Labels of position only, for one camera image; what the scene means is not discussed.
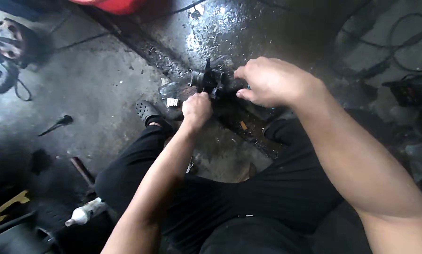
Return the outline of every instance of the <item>red object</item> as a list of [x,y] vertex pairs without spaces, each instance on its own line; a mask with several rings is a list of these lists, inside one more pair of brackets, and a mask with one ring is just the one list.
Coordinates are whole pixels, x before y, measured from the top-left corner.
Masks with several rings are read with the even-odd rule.
[[147,0],[70,0],[77,4],[94,5],[112,14],[131,14],[140,9]]

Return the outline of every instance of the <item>right hand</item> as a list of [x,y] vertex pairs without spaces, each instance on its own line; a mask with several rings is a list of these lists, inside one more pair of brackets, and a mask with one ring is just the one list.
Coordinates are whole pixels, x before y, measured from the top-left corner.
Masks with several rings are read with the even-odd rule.
[[209,120],[212,115],[211,101],[207,92],[195,93],[183,102],[183,124],[193,127],[195,130]]
[[236,96],[264,107],[295,106],[316,96],[322,96],[325,85],[318,78],[297,66],[280,59],[259,57],[234,72],[234,78],[242,78],[250,85],[240,89]]

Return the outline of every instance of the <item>white bottle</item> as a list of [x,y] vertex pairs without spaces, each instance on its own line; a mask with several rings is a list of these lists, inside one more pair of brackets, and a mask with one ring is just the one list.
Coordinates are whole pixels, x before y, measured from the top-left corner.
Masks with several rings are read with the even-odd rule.
[[65,226],[73,224],[84,225],[91,217],[106,210],[106,203],[101,202],[101,198],[96,198],[89,203],[76,208],[71,215],[71,219],[65,222]]

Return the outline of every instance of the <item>left hand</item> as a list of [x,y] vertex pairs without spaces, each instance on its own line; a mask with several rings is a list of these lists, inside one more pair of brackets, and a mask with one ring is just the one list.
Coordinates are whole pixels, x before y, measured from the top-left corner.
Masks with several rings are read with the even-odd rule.
[[207,92],[196,93],[189,97],[182,105],[184,115],[183,124],[188,124],[199,130],[212,114],[211,101]]

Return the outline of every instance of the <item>forearm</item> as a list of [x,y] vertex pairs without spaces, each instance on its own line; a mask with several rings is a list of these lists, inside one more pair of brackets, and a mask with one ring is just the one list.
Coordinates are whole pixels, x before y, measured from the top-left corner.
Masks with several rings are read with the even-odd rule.
[[144,176],[127,212],[134,210],[138,220],[153,221],[162,216],[153,211],[165,211],[173,190],[181,184],[191,159],[197,131],[188,123],[181,124]]
[[399,162],[325,89],[294,106],[330,181],[357,211],[421,216],[422,194]]
[[157,251],[160,222],[181,184],[191,159],[197,130],[183,123],[142,179],[102,253]]

